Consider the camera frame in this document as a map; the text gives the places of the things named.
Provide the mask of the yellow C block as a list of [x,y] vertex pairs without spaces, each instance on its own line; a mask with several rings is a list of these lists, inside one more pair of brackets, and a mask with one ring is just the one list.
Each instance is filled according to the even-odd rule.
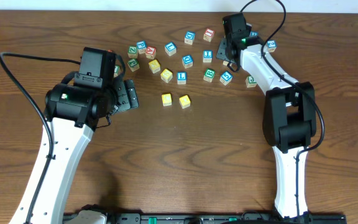
[[166,93],[162,95],[162,103],[163,106],[171,106],[172,105],[172,96],[170,93]]

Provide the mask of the blue L block front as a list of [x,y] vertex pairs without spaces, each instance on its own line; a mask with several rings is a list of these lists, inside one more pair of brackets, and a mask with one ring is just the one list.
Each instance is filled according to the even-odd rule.
[[187,73],[186,72],[178,72],[177,73],[177,84],[185,85],[187,81]]

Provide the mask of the yellow O block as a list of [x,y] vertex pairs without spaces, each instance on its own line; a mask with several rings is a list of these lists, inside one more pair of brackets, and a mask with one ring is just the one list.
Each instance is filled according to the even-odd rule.
[[182,109],[185,109],[191,105],[191,100],[188,95],[180,97],[179,102]]

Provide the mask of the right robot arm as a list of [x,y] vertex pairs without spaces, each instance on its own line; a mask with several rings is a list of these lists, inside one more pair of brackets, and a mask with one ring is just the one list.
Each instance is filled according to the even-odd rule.
[[244,69],[265,95],[262,131],[272,147],[277,171],[275,211],[281,220],[304,223],[308,214],[305,169],[316,108],[311,83],[300,83],[275,61],[257,36],[238,42],[223,38],[217,58]]

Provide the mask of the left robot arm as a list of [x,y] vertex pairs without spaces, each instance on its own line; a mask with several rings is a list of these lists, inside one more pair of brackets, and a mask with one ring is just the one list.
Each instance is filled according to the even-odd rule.
[[11,223],[62,223],[76,169],[99,119],[139,105],[134,82],[119,77],[99,90],[59,83],[45,102],[39,153]]

